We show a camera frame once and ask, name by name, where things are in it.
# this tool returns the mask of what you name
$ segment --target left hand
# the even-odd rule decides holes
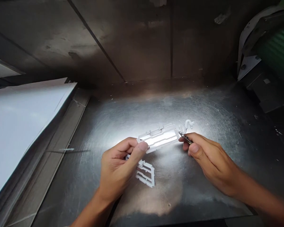
[[[136,138],[129,137],[103,153],[98,189],[101,199],[113,202],[122,195],[147,149],[146,142],[138,143]]]

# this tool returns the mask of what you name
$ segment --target scratched metal surface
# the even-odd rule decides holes
[[[243,170],[284,197],[284,146],[271,122],[231,78],[210,86],[202,78],[110,86],[94,92],[33,226],[70,225],[98,187],[102,153],[161,123],[194,120],[192,131],[219,142]],[[251,215],[214,188],[176,143],[145,156],[156,186],[134,179],[111,226],[158,226]]]

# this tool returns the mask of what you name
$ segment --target wall seam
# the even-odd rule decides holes
[[[170,21],[170,78],[173,78],[173,58],[174,58],[174,1],[170,0],[169,10]]]
[[[123,80],[124,83],[127,83],[127,81],[124,79],[124,77],[122,76],[122,74],[120,73],[120,71],[118,70],[118,68],[116,67],[116,65],[113,63],[112,59],[110,58],[110,56],[107,54],[107,52],[105,51],[104,47],[101,45],[101,43],[99,42],[99,40],[97,39],[97,37],[95,36],[95,34],[93,33],[93,31],[91,30],[91,28],[89,27],[89,25],[87,24],[86,20],[84,19],[84,17],[82,16],[82,14],[79,12],[78,8],[75,6],[75,4],[72,2],[72,0],[67,0],[68,3],[70,4],[70,6],[72,7],[72,9],[75,11],[75,13],[77,14],[77,16],[79,17],[79,19],[81,20],[81,22],[83,23],[83,25],[85,26],[85,28],[89,31],[90,35],[93,37],[93,39],[95,40],[95,42],[98,44],[99,48],[102,50],[102,52],[104,53],[104,55],[106,56],[106,58],[108,59],[108,61],[111,63],[111,65],[114,67],[114,69],[116,70],[116,72],[118,73],[118,75],[120,76],[120,78]]]
[[[2,34],[1,32],[0,32],[0,36],[3,38],[3,39],[5,39],[5,40],[7,40],[8,42],[10,42],[11,44],[13,44],[14,46],[16,46],[17,48],[19,48],[20,50],[22,50],[24,53],[26,53],[27,55],[29,55],[30,57],[32,57],[33,59],[35,59],[36,61],[38,61],[40,64],[42,64],[43,66],[45,66],[45,67],[47,67],[47,68],[49,68],[49,69],[51,69],[52,71],[54,71],[54,72],[56,72],[53,68],[51,68],[51,67],[49,67],[47,64],[45,64],[45,63],[43,63],[42,61],[40,61],[38,58],[36,58],[34,55],[32,55],[31,53],[29,53],[27,50],[25,50],[24,48],[22,48],[20,45],[18,45],[17,43],[15,43],[13,40],[11,40],[10,38],[7,38],[4,34]]]

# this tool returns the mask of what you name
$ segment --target white sheet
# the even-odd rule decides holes
[[[0,89],[0,190],[74,89],[65,80]]]

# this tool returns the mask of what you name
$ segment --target forearm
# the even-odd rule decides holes
[[[237,199],[264,213],[271,221],[284,225],[284,200],[273,195],[248,176],[242,183],[244,191],[237,196]]]
[[[70,227],[104,226],[114,201],[101,198],[99,189]]]

